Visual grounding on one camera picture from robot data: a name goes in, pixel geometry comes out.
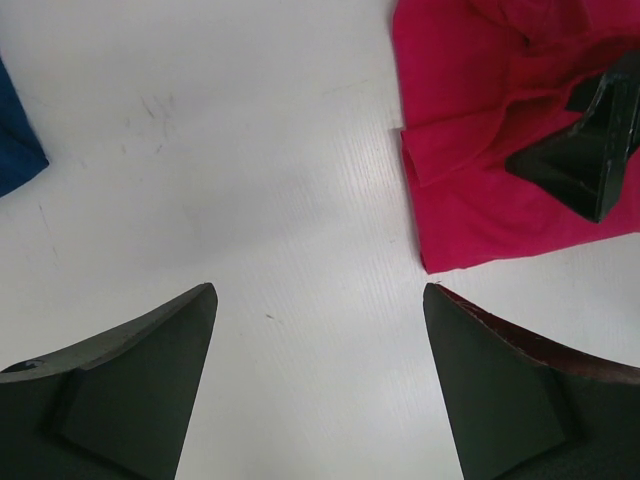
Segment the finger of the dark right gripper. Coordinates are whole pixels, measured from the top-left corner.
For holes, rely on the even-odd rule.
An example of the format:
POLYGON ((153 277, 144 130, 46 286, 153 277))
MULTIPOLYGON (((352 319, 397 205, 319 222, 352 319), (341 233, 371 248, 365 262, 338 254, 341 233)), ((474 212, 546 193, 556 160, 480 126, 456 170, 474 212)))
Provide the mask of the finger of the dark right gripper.
POLYGON ((639 148, 639 52, 579 83, 565 109, 580 118, 508 157, 505 170, 600 223, 618 203, 639 148))

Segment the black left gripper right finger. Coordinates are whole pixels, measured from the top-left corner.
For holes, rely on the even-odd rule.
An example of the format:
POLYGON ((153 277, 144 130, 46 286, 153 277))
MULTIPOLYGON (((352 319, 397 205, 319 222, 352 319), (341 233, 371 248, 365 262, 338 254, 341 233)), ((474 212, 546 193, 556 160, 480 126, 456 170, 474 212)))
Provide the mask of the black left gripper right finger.
POLYGON ((428 338, 466 479, 636 479, 639 370, 497 317, 442 285, 428 338))

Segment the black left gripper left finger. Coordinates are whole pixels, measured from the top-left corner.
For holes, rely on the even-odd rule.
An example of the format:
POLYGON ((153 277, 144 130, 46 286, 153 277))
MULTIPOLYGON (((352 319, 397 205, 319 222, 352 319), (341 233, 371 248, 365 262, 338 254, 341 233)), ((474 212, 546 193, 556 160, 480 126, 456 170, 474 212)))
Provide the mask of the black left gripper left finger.
POLYGON ((204 283, 2 370, 2 478, 175 478, 217 306, 204 283))

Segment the magenta t shirt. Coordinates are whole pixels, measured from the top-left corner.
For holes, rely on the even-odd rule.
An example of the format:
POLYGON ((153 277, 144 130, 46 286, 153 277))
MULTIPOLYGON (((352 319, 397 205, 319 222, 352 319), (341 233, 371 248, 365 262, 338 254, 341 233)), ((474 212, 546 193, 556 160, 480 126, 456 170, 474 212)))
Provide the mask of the magenta t shirt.
POLYGON ((401 1, 392 18, 402 156, 429 273, 635 233, 639 163, 598 224, 506 172, 570 126, 575 86, 639 45, 635 1, 401 1))

